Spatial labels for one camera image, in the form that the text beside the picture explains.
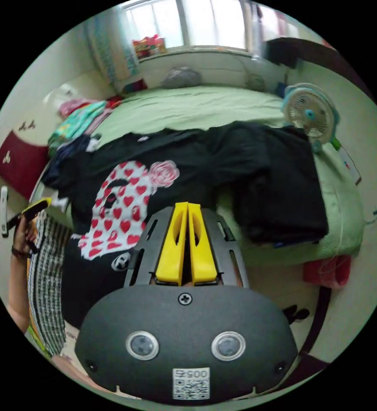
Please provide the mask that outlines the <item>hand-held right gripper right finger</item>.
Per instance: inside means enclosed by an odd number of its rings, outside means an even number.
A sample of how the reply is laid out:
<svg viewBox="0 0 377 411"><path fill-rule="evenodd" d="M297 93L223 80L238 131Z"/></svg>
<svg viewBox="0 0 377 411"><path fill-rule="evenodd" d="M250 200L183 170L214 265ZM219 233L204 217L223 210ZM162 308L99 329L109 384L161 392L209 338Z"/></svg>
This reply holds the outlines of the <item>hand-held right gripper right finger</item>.
<svg viewBox="0 0 377 411"><path fill-rule="evenodd" d="M193 285L215 283L217 269L199 204L188 204L188 232Z"/></svg>

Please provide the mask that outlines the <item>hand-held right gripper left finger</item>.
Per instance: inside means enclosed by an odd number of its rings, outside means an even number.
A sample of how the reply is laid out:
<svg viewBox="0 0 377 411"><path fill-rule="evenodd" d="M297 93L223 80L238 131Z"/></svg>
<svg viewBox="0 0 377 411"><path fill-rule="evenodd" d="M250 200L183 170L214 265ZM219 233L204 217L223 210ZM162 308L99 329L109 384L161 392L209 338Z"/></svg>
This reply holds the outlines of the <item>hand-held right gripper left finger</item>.
<svg viewBox="0 0 377 411"><path fill-rule="evenodd" d="M182 285L187 220L188 203L176 203L169 219L155 271L158 283Z"/></svg>

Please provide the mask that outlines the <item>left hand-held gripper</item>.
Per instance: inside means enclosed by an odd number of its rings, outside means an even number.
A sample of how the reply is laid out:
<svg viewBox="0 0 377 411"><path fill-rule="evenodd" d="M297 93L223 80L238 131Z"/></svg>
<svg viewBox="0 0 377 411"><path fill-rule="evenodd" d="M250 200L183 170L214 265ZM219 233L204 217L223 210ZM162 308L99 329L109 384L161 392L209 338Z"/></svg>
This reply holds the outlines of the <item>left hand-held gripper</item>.
<svg viewBox="0 0 377 411"><path fill-rule="evenodd" d="M47 209L51 205L51 202L52 202L52 198L42 198L41 200L29 205L21 213L15 215L7 223L6 227L8 229L14 229L14 232L15 232L15 229L16 229L17 225L19 224L19 219L21 218L21 216L24 216L25 219L27 220L27 222L31 221L35 226L35 219L36 219L37 215L41 211ZM30 248L31 248L30 254L37 254L38 253L38 248L35 245L35 240L33 242L29 243L29 245L30 245Z"/></svg>

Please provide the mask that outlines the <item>person's left hand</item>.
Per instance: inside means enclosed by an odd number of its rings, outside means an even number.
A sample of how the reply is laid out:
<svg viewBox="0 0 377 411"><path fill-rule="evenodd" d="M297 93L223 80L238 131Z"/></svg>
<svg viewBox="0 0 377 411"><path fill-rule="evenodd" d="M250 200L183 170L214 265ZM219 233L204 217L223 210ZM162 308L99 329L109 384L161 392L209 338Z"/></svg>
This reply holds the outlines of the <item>person's left hand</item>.
<svg viewBox="0 0 377 411"><path fill-rule="evenodd" d="M31 252L29 243L35 240L35 236L34 224L21 216L14 232L12 254L19 258L28 258Z"/></svg>

